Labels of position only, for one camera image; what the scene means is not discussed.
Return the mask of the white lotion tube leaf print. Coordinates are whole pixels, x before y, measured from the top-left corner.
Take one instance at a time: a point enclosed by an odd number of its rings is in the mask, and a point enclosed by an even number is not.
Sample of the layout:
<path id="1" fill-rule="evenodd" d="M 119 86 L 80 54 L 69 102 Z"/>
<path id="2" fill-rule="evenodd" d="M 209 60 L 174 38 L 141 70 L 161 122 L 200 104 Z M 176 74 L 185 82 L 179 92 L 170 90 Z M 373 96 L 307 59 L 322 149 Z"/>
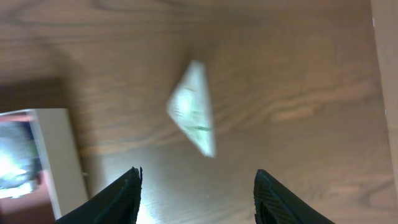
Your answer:
<path id="1" fill-rule="evenodd" d="M 190 61 L 167 102 L 167 113 L 205 157 L 216 157 L 210 91 L 203 62 Z"/>

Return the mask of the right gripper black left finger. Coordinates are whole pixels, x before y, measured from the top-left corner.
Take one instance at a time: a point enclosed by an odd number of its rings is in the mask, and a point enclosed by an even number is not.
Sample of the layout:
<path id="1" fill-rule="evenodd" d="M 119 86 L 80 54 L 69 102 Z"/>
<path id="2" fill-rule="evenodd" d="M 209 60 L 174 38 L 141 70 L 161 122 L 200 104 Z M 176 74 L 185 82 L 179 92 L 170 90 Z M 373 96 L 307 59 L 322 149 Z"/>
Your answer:
<path id="1" fill-rule="evenodd" d="M 56 224 L 136 224 L 141 203 L 142 168 L 132 167 Z"/>

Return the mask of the clear foam soap pump bottle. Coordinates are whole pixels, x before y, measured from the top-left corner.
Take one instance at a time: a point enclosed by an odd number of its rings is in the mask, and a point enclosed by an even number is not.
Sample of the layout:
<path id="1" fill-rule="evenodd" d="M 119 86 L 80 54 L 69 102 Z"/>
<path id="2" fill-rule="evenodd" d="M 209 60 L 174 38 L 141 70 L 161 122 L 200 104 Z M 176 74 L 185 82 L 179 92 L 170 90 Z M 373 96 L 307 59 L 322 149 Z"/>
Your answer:
<path id="1" fill-rule="evenodd" d="M 30 124 L 1 123 L 1 198 L 19 198 L 35 191 L 41 170 Z"/>

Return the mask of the white box pink interior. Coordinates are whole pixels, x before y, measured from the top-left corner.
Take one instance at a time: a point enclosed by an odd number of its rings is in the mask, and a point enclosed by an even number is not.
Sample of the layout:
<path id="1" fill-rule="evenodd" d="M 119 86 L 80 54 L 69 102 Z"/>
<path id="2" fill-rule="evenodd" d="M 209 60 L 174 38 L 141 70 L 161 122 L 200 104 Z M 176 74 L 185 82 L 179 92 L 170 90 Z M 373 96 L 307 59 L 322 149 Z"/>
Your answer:
<path id="1" fill-rule="evenodd" d="M 1 123 L 28 122 L 42 170 L 38 188 L 1 198 L 1 223 L 55 223 L 88 200 L 68 111 L 27 109 L 1 114 Z"/>

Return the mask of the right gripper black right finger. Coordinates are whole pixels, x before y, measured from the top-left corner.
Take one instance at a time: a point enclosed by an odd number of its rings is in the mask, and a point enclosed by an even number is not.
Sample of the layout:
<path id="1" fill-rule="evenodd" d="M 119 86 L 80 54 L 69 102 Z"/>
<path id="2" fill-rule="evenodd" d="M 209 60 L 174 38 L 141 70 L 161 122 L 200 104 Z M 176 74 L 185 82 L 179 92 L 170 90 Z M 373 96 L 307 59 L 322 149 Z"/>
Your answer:
<path id="1" fill-rule="evenodd" d="M 256 172 L 253 193 L 257 224 L 333 224 L 263 169 Z"/>

